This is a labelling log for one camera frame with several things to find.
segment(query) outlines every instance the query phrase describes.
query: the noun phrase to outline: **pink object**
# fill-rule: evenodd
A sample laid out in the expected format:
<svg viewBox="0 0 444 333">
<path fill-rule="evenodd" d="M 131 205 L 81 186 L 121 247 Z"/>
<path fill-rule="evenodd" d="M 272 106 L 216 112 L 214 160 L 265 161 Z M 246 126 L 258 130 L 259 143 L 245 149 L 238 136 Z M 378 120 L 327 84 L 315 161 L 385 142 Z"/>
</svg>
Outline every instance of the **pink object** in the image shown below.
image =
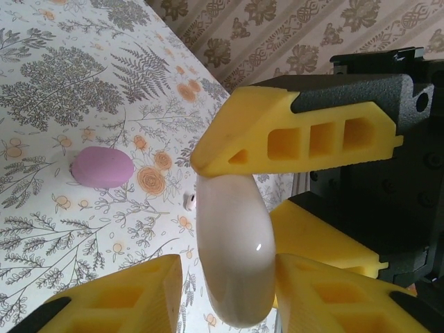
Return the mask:
<svg viewBox="0 0 444 333">
<path fill-rule="evenodd" d="M 87 147 L 77 155 L 71 172 L 83 186 L 109 189 L 128 182 L 134 173 L 134 164 L 123 151 Z"/>
</svg>

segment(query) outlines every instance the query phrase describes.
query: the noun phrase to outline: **floral tablecloth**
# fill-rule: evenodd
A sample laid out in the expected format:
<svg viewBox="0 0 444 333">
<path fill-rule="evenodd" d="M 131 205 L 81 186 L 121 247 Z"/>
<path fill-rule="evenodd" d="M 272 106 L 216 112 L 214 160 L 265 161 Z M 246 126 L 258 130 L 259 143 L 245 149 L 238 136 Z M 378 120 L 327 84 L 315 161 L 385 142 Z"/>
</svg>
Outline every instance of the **floral tablecloth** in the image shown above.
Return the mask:
<svg viewBox="0 0 444 333">
<path fill-rule="evenodd" d="M 0 332 L 59 291 L 167 253 L 183 262 L 178 332 L 237 332 L 210 307 L 183 207 L 189 154 L 225 90 L 142 0 L 2 1 L 0 59 Z M 131 156 L 132 179 L 76 183 L 69 166 L 93 145 Z M 269 208 L 290 195 L 291 175 L 257 181 Z"/>
</svg>

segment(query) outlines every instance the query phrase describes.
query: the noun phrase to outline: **small white object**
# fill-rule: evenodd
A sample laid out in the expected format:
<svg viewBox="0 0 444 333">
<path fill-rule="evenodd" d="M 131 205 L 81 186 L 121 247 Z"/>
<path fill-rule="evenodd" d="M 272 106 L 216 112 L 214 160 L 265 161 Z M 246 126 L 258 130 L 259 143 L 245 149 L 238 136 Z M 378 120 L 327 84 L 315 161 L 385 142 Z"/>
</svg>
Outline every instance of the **small white object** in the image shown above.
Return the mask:
<svg viewBox="0 0 444 333">
<path fill-rule="evenodd" d="M 190 212 L 196 209 L 196 195 L 190 194 L 187 197 L 187 202 L 185 203 L 185 209 Z"/>
</svg>

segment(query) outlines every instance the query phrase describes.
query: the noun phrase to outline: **screw hole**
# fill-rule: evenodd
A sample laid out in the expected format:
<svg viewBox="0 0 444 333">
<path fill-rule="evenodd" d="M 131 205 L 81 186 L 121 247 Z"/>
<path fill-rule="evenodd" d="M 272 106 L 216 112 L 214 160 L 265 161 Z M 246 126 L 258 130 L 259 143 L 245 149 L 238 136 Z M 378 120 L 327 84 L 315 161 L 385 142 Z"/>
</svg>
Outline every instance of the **screw hole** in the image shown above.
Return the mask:
<svg viewBox="0 0 444 333">
<path fill-rule="evenodd" d="M 436 201 L 425 191 L 418 194 L 418 202 L 421 206 L 426 208 L 432 208 L 436 205 Z"/>
<path fill-rule="evenodd" d="M 436 153 L 428 153 L 424 156 L 424 164 L 431 170 L 438 170 L 444 165 L 444 158 Z"/>
<path fill-rule="evenodd" d="M 395 186 L 393 185 L 393 183 L 389 179 L 384 179 L 382 181 L 382 189 L 387 194 L 393 194 L 396 192 Z"/>
<path fill-rule="evenodd" d="M 416 111 L 422 112 L 429 105 L 429 95 L 423 92 L 416 100 Z"/>
<path fill-rule="evenodd" d="M 318 174 L 314 171 L 310 172 L 310 179 L 313 180 L 314 182 L 318 181 Z"/>
</svg>

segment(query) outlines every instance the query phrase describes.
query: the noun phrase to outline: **white ceramic object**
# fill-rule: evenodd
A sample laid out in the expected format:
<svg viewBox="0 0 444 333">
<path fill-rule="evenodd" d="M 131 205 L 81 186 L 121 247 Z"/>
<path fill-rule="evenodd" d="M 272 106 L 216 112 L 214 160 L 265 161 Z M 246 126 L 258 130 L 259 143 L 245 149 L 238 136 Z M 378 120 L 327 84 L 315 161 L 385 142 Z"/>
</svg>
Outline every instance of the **white ceramic object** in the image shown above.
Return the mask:
<svg viewBox="0 0 444 333">
<path fill-rule="evenodd" d="M 252 176 L 198 176 L 196 234 L 210 302 L 222 321 L 251 327 L 275 296 L 275 242 Z"/>
</svg>

